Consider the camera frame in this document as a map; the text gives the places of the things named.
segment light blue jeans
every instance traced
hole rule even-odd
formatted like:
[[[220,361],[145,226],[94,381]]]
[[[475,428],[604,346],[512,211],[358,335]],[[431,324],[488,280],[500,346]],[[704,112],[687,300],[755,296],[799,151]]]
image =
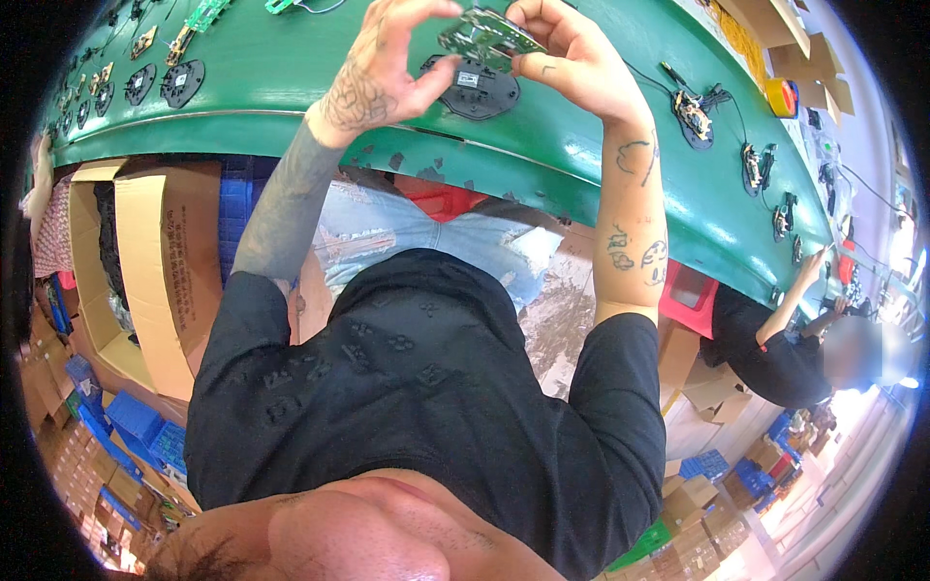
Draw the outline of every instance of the light blue jeans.
[[[492,197],[440,223],[380,174],[341,170],[329,186],[313,238],[333,298],[359,272],[411,248],[446,252],[487,272],[507,289],[517,311],[539,295],[565,234],[555,218]]]

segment tattooed hand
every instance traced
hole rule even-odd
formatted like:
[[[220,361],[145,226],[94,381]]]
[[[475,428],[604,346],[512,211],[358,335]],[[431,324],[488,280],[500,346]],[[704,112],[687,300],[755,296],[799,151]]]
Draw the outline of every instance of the tattooed hand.
[[[422,115],[452,85],[459,57],[440,59],[415,81],[407,72],[411,31],[430,17],[461,11],[452,0],[372,2],[333,85],[307,111],[320,143],[345,147],[363,131]]]
[[[606,123],[653,124],[639,86],[593,20],[561,0],[517,0],[507,18],[549,50],[514,58],[515,74],[551,86]]]

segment person's arm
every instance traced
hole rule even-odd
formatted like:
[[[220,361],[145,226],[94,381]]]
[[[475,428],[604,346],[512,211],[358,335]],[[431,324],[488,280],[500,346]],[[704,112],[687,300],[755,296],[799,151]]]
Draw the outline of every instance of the person's arm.
[[[833,302],[833,310],[828,310],[823,313],[815,320],[807,324],[804,330],[801,331],[801,337],[820,337],[823,335],[823,332],[827,330],[827,327],[836,323],[842,319],[845,315],[843,313],[846,308],[852,304],[846,297],[837,297]]]
[[[345,148],[362,132],[423,114],[452,84],[458,57],[418,80],[407,72],[415,26],[452,18],[451,0],[377,0],[323,98],[314,103],[274,169],[246,225],[232,272],[272,280],[287,295],[310,251],[329,182]]]
[[[549,50],[513,59],[604,122],[601,205],[595,224],[595,323],[622,312],[658,319],[668,265],[658,137],[643,93],[597,24],[559,0],[520,0],[507,18]]]
[[[33,179],[35,183],[29,192],[29,202],[26,204],[25,215],[30,220],[29,233],[35,244],[42,230],[42,220],[46,215],[48,202],[52,199],[52,156],[48,152],[51,146],[51,137],[43,134],[38,143],[33,142]]]
[[[756,331],[756,343],[758,343],[760,347],[777,333],[784,331],[785,327],[788,326],[788,322],[791,320],[794,310],[798,308],[798,305],[801,304],[801,299],[804,298],[804,293],[807,292],[811,284],[815,283],[817,279],[820,278],[820,267],[823,266],[824,258],[831,248],[833,248],[832,244],[824,246],[816,254],[812,254],[804,259],[804,263],[801,265],[801,271],[798,273],[798,278],[794,281],[794,284],[791,285],[791,288],[788,289],[788,292],[785,293],[784,300],[781,301],[781,304],[778,305],[778,308],[775,309],[772,316],[759,327],[758,331]]]

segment black shirt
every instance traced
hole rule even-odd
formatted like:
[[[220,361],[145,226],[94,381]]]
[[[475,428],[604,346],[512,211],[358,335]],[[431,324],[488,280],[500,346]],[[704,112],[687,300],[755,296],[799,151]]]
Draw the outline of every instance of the black shirt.
[[[233,274],[188,414],[202,508],[413,469],[581,581],[658,517],[658,333],[642,315],[588,334],[569,403],[539,389],[500,283],[434,250],[361,272],[323,331],[288,339],[281,291]]]
[[[713,341],[719,354],[746,387],[769,402],[803,409],[830,397],[817,337],[791,342],[784,331],[759,346],[755,334],[772,311],[721,284],[713,302]]]

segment green workbench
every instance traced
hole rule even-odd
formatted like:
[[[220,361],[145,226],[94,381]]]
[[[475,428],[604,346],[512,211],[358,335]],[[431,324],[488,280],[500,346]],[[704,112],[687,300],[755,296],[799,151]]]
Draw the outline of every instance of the green workbench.
[[[308,0],[308,5],[320,9],[328,1]],[[324,15],[291,7],[277,16],[259,0],[231,4],[188,46],[182,61],[203,61],[204,84],[185,107],[172,110],[158,94],[168,68],[166,42],[175,38],[196,4],[179,0],[166,20],[169,0],[143,3],[146,10],[138,29],[133,21],[124,25],[129,5],[123,6],[118,34],[106,50],[70,75],[72,85],[80,73],[89,81],[93,72],[112,61],[113,103],[104,117],[91,108],[83,129],[75,121],[66,136],[59,136],[54,143],[56,165],[154,152],[280,156],[300,116],[335,76],[368,3],[346,0]],[[506,5],[504,0],[484,3],[500,11]],[[738,101],[757,151],[767,143],[778,145],[765,195],[768,203],[781,204],[785,191],[799,197],[794,233],[802,236],[805,253],[832,241],[801,154],[753,81],[710,33],[671,0],[585,0],[579,9],[600,24],[627,61],[669,88],[673,83],[658,65],[662,60],[697,91],[722,83]],[[158,34],[153,45],[129,60],[133,33],[145,33],[154,24]],[[430,55],[443,52],[435,38],[448,24],[431,21],[414,32],[412,74],[419,74],[420,64]],[[87,46],[102,46],[112,30],[103,23],[88,31],[74,54]],[[143,102],[130,107],[123,98],[124,83],[149,62],[157,67],[157,80]],[[761,197],[750,198],[743,189],[743,136],[736,109],[725,103],[711,113],[715,143],[709,150],[695,151],[684,141],[668,96],[638,80],[656,117],[662,147],[671,257],[768,303],[773,285],[787,289],[796,267],[791,264],[791,238],[774,243],[772,211]],[[477,191],[593,225],[601,166],[598,119],[548,87],[526,80],[520,86],[520,101],[509,112],[473,122],[437,102],[418,119],[365,133],[347,150],[343,163],[410,176],[435,172],[446,183],[470,182]],[[86,85],[71,105],[75,118],[85,99],[91,99]],[[46,122],[60,117],[51,96],[46,111]],[[403,161],[392,167],[397,153]],[[807,305],[808,312],[817,308],[816,297],[822,297],[824,289],[824,282],[812,289],[815,302]]]

